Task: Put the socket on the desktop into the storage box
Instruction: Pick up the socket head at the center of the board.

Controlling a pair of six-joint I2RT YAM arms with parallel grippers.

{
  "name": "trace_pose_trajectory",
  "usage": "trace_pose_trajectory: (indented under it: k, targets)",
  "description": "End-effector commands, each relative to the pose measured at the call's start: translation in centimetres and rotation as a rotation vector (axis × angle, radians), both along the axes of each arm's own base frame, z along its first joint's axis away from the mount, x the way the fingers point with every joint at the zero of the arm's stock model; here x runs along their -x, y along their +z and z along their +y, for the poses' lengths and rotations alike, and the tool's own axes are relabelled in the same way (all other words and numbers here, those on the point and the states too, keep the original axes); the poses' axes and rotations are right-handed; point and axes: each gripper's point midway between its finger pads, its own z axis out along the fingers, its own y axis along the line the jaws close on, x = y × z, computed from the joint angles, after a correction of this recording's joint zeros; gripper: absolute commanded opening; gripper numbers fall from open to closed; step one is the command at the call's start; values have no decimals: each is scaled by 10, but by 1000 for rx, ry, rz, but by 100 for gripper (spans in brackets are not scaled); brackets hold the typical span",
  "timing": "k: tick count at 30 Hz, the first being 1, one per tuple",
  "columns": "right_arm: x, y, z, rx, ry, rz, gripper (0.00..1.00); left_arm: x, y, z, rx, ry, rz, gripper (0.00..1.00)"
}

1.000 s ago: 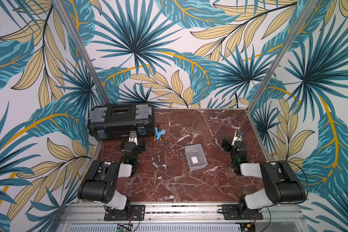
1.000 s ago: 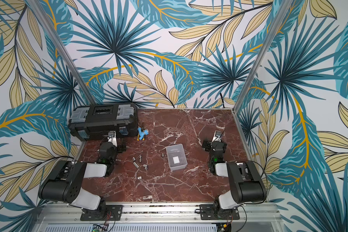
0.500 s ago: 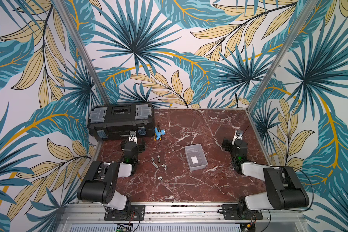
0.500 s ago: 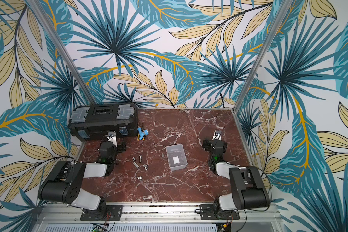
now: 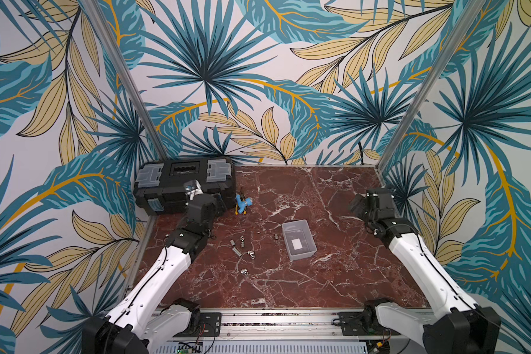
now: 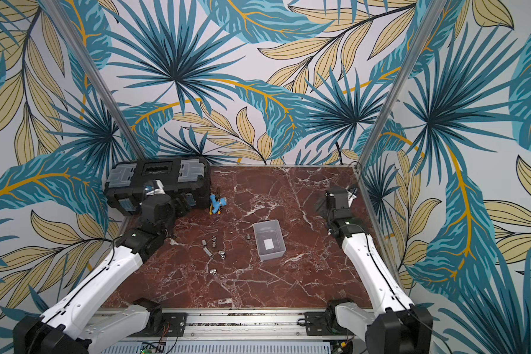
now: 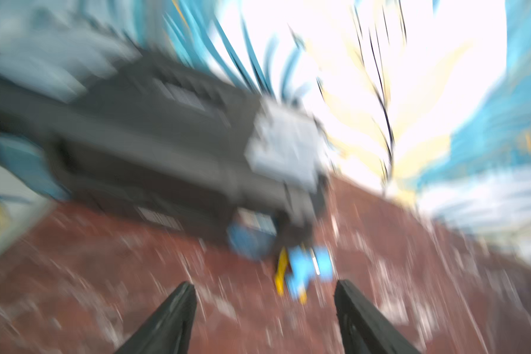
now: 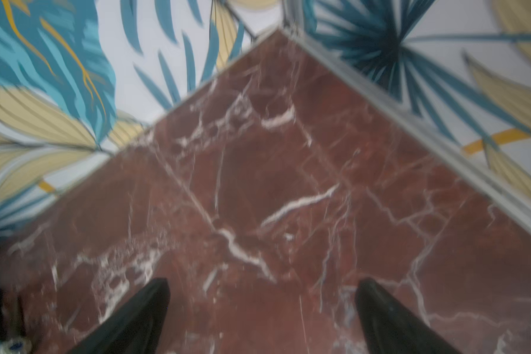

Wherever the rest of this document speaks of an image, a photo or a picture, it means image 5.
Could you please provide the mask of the long metal socket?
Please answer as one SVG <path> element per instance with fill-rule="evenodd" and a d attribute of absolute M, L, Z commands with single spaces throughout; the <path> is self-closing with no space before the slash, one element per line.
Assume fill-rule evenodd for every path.
<path fill-rule="evenodd" d="M 231 246 L 232 246 L 232 250 L 233 252 L 239 257 L 241 258 L 243 256 L 243 254 L 241 253 L 241 251 L 236 247 L 236 243 L 234 242 L 234 240 L 230 240 L 230 243 L 231 243 Z"/>

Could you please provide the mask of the translucent plastic storage box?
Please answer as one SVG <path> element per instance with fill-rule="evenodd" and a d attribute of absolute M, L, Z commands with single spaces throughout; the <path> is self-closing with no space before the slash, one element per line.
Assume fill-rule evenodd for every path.
<path fill-rule="evenodd" d="M 290 261 L 312 257 L 317 246 L 311 234 L 308 221 L 290 221 L 282 225 L 283 237 Z"/>

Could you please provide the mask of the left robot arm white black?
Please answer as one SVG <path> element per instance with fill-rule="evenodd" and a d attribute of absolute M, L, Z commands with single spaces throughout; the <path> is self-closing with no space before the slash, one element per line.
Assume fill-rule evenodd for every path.
<path fill-rule="evenodd" d="M 191 198 L 184 218 L 146 275 L 107 315 L 85 322 L 83 353 L 151 353 L 175 335 L 200 328 L 199 305 L 189 300 L 178 299 L 157 317 L 153 313 L 205 248 L 213 222 L 223 212 L 215 196 Z"/>

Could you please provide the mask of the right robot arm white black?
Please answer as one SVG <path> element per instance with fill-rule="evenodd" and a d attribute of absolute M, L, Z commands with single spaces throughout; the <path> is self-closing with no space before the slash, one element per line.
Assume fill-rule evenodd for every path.
<path fill-rule="evenodd" d="M 427 353 L 494 353 L 501 318 L 490 307 L 482 307 L 467 294 L 420 236 L 413 224 L 398 218 L 392 193 L 385 188 L 357 194 L 350 212 L 364 222 L 422 290 L 432 315 L 417 314 L 387 299 L 369 303 L 371 319 L 398 332 Z"/>

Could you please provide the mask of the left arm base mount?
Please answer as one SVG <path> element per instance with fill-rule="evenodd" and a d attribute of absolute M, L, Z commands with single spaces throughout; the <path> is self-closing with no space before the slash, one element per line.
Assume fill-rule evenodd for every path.
<path fill-rule="evenodd" d="M 180 305 L 186 308 L 190 313 L 190 322 L 187 327 L 178 332 L 174 338 L 183 337 L 210 337 L 218 336 L 221 331 L 221 312 L 201 311 L 199 304 L 190 300 L 179 298 L 172 305 Z"/>

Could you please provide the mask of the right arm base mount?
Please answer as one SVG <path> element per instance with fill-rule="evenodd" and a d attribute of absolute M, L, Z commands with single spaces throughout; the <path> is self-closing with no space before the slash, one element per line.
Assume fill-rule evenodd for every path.
<path fill-rule="evenodd" d="M 332 325 L 340 327 L 343 336 L 379 336 L 385 339 L 394 332 L 378 322 L 376 307 L 392 302 L 388 298 L 368 300 L 360 311 L 338 312 Z"/>

